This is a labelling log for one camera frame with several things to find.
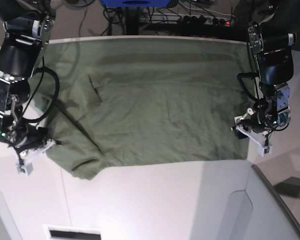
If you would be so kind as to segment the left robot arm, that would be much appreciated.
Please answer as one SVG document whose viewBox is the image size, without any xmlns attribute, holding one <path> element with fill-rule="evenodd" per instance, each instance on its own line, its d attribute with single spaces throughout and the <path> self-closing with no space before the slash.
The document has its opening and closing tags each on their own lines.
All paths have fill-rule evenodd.
<svg viewBox="0 0 300 240">
<path fill-rule="evenodd" d="M 254 18 L 262 3 L 251 1 L 248 15 L 246 48 L 251 71 L 237 75 L 253 106 L 235 121 L 235 132 L 242 139 L 253 131 L 268 141 L 273 132 L 290 124 L 288 81 L 294 76 L 292 48 L 300 31 L 300 0 L 271 0 L 265 18 Z"/>
</svg>

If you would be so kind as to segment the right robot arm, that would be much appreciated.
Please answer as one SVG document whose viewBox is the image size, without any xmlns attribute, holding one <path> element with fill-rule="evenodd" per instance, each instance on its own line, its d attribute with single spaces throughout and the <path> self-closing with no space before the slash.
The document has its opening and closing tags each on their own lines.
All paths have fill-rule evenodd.
<svg viewBox="0 0 300 240">
<path fill-rule="evenodd" d="M 5 30 L 0 47 L 0 142 L 17 153 L 38 150 L 48 142 L 48 130 L 36 127 L 52 111 L 60 92 L 58 75 L 44 62 L 56 19 L 49 0 L 0 0 Z M 38 118 L 24 117 L 35 92 L 29 79 L 40 73 L 53 77 L 55 90 L 49 107 Z"/>
</svg>

